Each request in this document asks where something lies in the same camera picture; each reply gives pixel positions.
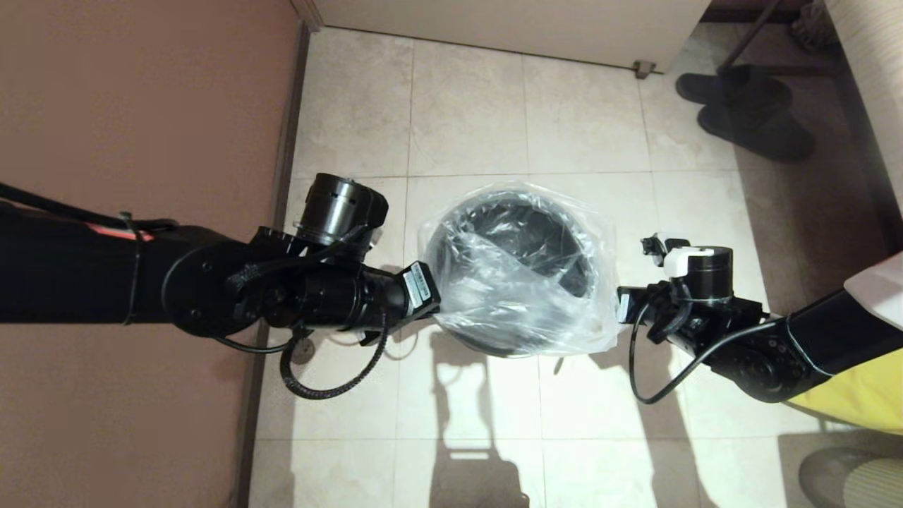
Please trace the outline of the beige door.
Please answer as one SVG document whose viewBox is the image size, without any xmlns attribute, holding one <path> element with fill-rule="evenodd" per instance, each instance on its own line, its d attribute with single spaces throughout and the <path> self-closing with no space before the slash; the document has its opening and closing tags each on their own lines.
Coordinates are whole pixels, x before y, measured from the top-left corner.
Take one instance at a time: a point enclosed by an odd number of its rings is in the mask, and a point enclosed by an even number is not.
<svg viewBox="0 0 903 508">
<path fill-rule="evenodd" d="M 712 0 L 313 0 L 325 25 L 668 71 Z"/>
</svg>

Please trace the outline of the grey fuzzy object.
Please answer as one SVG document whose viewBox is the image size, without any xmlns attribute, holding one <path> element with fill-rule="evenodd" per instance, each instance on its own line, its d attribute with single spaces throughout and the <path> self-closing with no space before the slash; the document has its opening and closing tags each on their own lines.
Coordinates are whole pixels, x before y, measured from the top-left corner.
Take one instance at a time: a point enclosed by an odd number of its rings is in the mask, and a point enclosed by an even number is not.
<svg viewBox="0 0 903 508">
<path fill-rule="evenodd" d="M 808 52 L 819 52 L 835 45 L 838 42 L 837 33 L 825 0 L 810 0 L 808 4 L 803 4 L 799 16 L 791 23 L 790 35 Z"/>
</svg>

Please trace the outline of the yellow bag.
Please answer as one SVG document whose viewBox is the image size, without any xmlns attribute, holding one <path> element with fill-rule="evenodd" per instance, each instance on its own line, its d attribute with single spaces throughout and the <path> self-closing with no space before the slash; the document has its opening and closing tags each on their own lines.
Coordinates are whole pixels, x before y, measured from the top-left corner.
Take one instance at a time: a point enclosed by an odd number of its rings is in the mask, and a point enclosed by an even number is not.
<svg viewBox="0 0 903 508">
<path fill-rule="evenodd" d="M 903 349 L 837 374 L 788 402 L 868 430 L 903 436 Z"/>
</svg>

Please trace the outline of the black slipper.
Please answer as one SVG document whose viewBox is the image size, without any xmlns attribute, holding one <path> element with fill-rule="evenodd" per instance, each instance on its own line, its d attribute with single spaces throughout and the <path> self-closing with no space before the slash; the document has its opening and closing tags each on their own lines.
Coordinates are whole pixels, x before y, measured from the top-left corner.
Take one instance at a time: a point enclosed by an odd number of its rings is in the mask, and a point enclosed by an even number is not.
<svg viewBox="0 0 903 508">
<path fill-rule="evenodd" d="M 792 101 L 729 101 L 704 106 L 697 116 L 706 133 L 781 163 L 809 158 L 816 138 L 796 119 Z"/>
<path fill-rule="evenodd" d="M 741 65 L 715 75 L 685 73 L 675 81 L 680 97 L 700 105 L 767 104 L 789 106 L 793 94 L 786 83 L 760 68 Z"/>
</svg>

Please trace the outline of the dark furniture leg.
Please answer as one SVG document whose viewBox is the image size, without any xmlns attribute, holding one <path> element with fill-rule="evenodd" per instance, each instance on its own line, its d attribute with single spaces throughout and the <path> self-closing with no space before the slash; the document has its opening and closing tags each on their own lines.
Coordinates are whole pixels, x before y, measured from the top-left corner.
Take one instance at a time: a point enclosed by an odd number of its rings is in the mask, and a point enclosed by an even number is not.
<svg viewBox="0 0 903 508">
<path fill-rule="evenodd" d="M 745 49 L 749 47 L 763 26 L 770 20 L 772 14 L 778 9 L 778 6 L 783 2 L 784 0 L 768 0 L 764 9 L 758 14 L 751 27 L 749 27 L 747 32 L 744 33 L 742 38 L 739 39 L 737 44 L 726 55 L 725 60 L 723 60 L 716 68 L 716 74 L 722 75 L 725 74 L 726 71 L 731 70 L 738 58 L 741 57 Z"/>
</svg>

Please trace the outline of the beige striped upholstered furniture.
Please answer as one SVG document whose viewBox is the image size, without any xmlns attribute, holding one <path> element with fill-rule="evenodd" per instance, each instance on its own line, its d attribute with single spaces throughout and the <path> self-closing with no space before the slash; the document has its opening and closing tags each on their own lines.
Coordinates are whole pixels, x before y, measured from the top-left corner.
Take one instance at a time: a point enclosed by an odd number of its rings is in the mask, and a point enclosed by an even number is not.
<svg viewBox="0 0 903 508">
<path fill-rule="evenodd" d="M 903 211 L 903 0 L 825 0 Z"/>
</svg>

